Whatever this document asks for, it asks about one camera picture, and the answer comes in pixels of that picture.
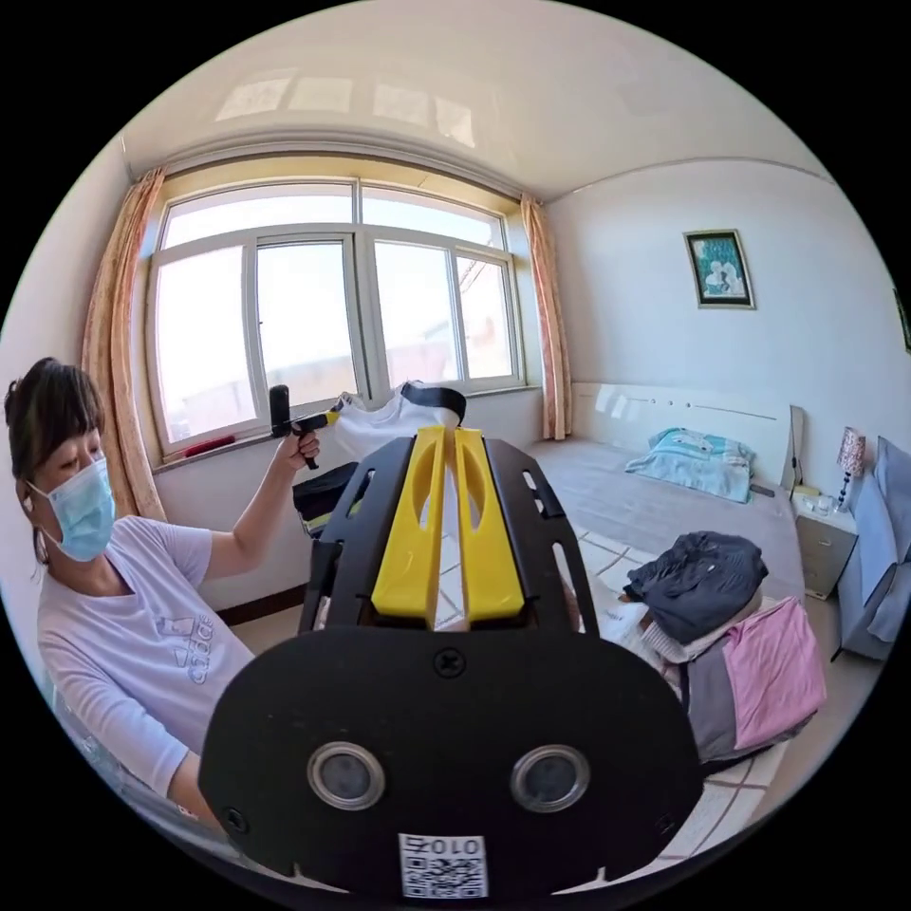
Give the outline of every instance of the dark blue clothing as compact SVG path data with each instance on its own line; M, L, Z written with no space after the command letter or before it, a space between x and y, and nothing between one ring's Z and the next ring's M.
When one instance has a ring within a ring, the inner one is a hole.
M681 645L707 636L743 610L769 571L746 538L682 534L657 560L629 573L626 594Z

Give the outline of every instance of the pillow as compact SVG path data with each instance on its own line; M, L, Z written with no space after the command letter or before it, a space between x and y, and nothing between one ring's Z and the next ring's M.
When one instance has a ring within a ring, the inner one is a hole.
M650 452L627 463L626 471L735 503L750 499L755 453L726 437L671 427L648 441Z
M899 562L904 563L911 560L911 455L880 437L873 475L892 520Z

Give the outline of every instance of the woman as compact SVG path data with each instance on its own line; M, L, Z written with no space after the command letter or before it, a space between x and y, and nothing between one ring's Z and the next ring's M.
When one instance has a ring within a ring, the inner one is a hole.
M51 679L130 772L218 826L196 783L199 754L252 654L197 589L260 565L316 437L285 437L233 530L208 531L115 519L101 401L78 367L42 359L4 407L16 493L46 567L38 645Z

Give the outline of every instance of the woman's arm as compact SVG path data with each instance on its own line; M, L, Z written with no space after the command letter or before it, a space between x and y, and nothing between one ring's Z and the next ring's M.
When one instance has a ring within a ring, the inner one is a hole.
M118 762L166 797L186 746L66 641L44 637L39 648L69 710Z
M213 531L212 556L206 580L238 576L256 569L266 555L286 508L294 476L308 458L320 452L315 434L285 437L266 471L259 490L232 531Z
M168 800L174 801L184 809L189 810L201 823L221 831L221 824L206 803L206 798L199 790L199 757L195 753L187 752L183 762L177 766L177 771L171 779L168 788Z

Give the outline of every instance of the white window frame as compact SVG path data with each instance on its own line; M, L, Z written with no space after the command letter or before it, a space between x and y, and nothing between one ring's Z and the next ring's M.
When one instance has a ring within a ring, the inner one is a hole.
M263 365L262 344L259 335L259 318L256 294L256 264L258 249L276 246L278 244L306 244L306 243L342 243L344 256L344 287L345 304L348 319L348 331L351 341L351 355L354 364L355 378L358 383L358 393L369 407L380 405L388 401L392 392L389 386L389 376L386 365L386 351L382 335L382 320L380 310L380 294L376 261L374 257L374 244L377 242L401 243L410 246L432 247L446 251L449 263L449 285L451 306L453 313L453 327L455 333L456 359L459 364L459 375L467 374L466 340L461 323L461 300L458 288L456 259L459 256L491 263L502 269L504 279L504 302L506 306L506 323L509 331L510 353L513 371L509 376L492 377L482 380L447 381L447 385L471 395L472 393L492 392L499 389L509 389L524 386L526 382L525 359L521 344L521 325L519 306L516 295L515 268L512 255L506 248L505 219L496 216L503 232L503 250L496 247L482 247L459 240L421 231L411 231L404 228L386 228L382 226L364 225L360 220L361 213L361 184L359 181L345 179L324 178L309 179L306 181L275 180L269 184L257 184L250 187L231 187L193 197L183 197L171 202L165 216L162 218L159 244L166 236L168 215L176 207L183 208L187 202L192 202L194 208L203 207L206 201L213 196L223 195L230 191L241 191L244 196L256 195L257 192L274 193L279 188L288 188L294 184L303 188L313 184L332 184L342 186L346 183L353 185L353 219L350 223L305 223L297 225L273 225L266 228L245 229L241 231L226 232L209 237L202 237L166 249L156 249L151 258L149 282L147 292L145 343L150 381L152 410L158 431L158 440L161 451L165 457L172 456L189 446L212 439L217 436L234 436L238 439L245 437L258 437L269 432L269 390L266 385L265 368ZM428 198L439 199L431 194L424 194L411 188L401 188L410 196L424 195ZM462 206L461 209L471 209L471 206ZM484 212L490 217L493 213ZM168 434L168 421L164 408L164 398L161 389L161 377L158 363L158 274L163 266L169 263L197 256L202 253L213 252L230 247L243 249L242 267L242 307L244 341L247 354L247 369L251 384L253 405L256 409L256 418L240 423L213 428L205 434L185 437L177 442L171 442ZM339 392L354 392L355 390L339 390ZM295 405L292 416L299 417L314 411L329 407L335 400L313 401Z

